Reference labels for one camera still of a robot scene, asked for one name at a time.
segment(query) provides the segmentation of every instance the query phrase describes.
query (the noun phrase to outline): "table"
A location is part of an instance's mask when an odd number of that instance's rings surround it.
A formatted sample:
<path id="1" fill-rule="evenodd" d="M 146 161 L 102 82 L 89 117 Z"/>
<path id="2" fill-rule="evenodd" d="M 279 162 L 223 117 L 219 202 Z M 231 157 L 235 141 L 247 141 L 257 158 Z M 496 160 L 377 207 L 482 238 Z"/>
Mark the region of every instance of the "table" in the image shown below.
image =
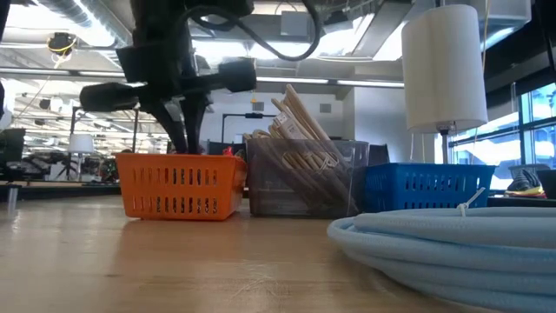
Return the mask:
<path id="1" fill-rule="evenodd" d="M 344 257 L 329 221 L 138 221 L 119 196 L 21 203 L 0 217 L 11 312 L 476 312 Z"/>

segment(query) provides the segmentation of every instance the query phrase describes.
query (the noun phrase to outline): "window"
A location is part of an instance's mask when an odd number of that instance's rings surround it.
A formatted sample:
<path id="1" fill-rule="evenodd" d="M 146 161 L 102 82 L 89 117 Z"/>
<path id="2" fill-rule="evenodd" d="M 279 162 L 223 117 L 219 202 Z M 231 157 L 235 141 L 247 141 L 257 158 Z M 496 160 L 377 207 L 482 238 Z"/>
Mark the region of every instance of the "window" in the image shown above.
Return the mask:
<path id="1" fill-rule="evenodd" d="M 520 112 L 495 119 L 475 130 L 452 137 L 452 163 L 498 166 L 492 190 L 512 183 L 510 168 L 529 163 L 556 169 L 556 84 L 527 92 L 517 100 Z"/>

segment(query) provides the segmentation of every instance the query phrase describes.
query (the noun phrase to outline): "lamp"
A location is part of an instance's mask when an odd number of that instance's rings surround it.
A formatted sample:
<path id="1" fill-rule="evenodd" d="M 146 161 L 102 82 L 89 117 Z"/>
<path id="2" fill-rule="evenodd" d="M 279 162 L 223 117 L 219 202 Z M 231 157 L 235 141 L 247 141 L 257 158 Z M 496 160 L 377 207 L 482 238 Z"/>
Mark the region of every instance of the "lamp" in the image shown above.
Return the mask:
<path id="1" fill-rule="evenodd" d="M 425 12 L 401 32 L 407 128 L 447 135 L 488 122 L 479 18 L 468 5 Z"/>
<path id="2" fill-rule="evenodd" d="M 93 136 L 89 134 L 72 134 L 69 136 L 69 153 L 77 153 L 79 159 L 77 161 L 77 180 L 81 182 L 81 163 L 83 161 L 83 153 L 94 153 L 95 145 Z"/>

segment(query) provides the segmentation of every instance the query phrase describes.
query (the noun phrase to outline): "table surface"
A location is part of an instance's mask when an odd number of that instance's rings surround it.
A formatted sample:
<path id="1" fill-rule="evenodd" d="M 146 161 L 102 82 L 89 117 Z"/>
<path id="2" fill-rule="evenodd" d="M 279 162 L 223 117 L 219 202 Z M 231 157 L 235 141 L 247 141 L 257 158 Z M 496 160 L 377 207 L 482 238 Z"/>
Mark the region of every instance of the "table surface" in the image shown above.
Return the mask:
<path id="1" fill-rule="evenodd" d="M 0 216 L 11 312 L 476 312 L 344 257 L 329 221 L 128 219 L 119 196 L 20 203 Z"/>

